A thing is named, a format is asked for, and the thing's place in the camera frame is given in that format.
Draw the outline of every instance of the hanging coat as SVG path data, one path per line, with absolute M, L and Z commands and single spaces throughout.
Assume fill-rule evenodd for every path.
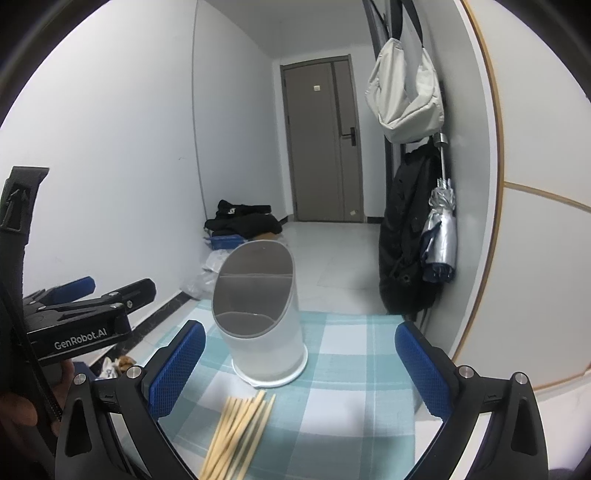
M 404 156 L 394 177 L 379 234 L 379 292 L 389 314 L 429 308 L 440 290 L 423 280 L 421 265 L 421 234 L 439 175 L 439 151 L 430 139 Z

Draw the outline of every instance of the blue basket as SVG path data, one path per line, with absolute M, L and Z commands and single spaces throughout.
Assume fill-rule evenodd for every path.
M 206 242 L 212 250 L 234 250 L 246 243 L 246 239 L 240 235 L 210 236 Z

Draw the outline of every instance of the folded umbrella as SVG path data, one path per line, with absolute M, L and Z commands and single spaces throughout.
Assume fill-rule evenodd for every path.
M 449 283 L 456 275 L 457 230 L 453 214 L 456 209 L 456 195 L 452 189 L 452 181 L 445 179 L 443 145 L 447 144 L 447 138 L 443 134 L 437 134 L 434 140 L 441 152 L 442 178 L 437 181 L 437 187 L 429 198 L 431 212 L 421 236 L 421 262 L 424 281 Z

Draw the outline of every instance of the blue gripper pad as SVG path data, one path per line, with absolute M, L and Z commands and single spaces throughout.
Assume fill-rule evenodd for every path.
M 449 365 L 454 369 L 455 365 L 441 350 L 439 352 L 445 356 L 445 359 L 432 358 L 435 356 L 435 350 L 438 349 L 432 347 L 419 329 L 410 322 L 398 325 L 394 335 L 394 343 L 402 363 L 425 402 L 425 406 L 431 415 L 446 421 L 452 414 L 453 400 L 457 394 L 458 385 L 457 380 L 449 377 L 449 374 L 442 373 L 435 362 L 447 360 L 448 364 L 445 367 L 448 370 Z
M 205 350 L 205 329 L 189 320 L 168 346 L 159 348 L 146 364 L 142 393 L 154 420 L 169 415 Z
M 60 305 L 62 303 L 70 303 L 82 297 L 86 297 L 95 291 L 96 284 L 92 277 L 84 277 L 79 280 L 60 285 L 52 289 L 51 300 L 49 305 Z

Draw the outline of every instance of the umbrella handle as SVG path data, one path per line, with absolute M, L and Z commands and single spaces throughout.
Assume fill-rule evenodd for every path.
M 441 177 L 443 178 L 444 187 L 447 188 L 447 174 L 445 171 L 445 154 L 444 154 L 444 145 L 448 145 L 449 142 L 447 141 L 447 137 L 439 132 L 438 134 L 433 135 L 433 142 L 435 146 L 439 148 L 439 154 L 441 156 Z

